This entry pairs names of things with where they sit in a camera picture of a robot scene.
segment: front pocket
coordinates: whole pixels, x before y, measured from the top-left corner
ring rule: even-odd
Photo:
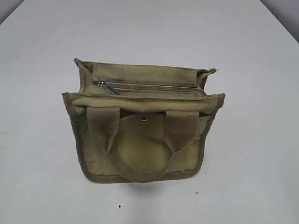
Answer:
[[[105,81],[93,80],[91,84],[100,91],[99,94],[124,95],[124,96],[158,96],[163,97],[199,97],[206,96],[205,92],[199,88],[161,86],[161,85],[140,85],[140,84],[120,84]]]

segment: canvas fabric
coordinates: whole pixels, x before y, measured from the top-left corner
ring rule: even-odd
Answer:
[[[62,95],[87,179],[151,182],[200,170],[225,98],[204,92],[216,69],[74,61],[79,92]]]

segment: bag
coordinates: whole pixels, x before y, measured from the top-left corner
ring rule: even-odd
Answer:
[[[225,97],[203,91],[216,69],[74,61],[79,93],[62,95],[87,179],[151,182],[199,171]]]

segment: canvas bag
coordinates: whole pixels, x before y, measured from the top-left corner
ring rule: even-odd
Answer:
[[[151,182],[199,171],[225,97],[203,91],[216,69],[74,61],[79,92],[62,95],[87,179]]]

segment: wall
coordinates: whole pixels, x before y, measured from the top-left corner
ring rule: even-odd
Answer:
[[[261,0],[261,2],[299,42],[299,1]]]

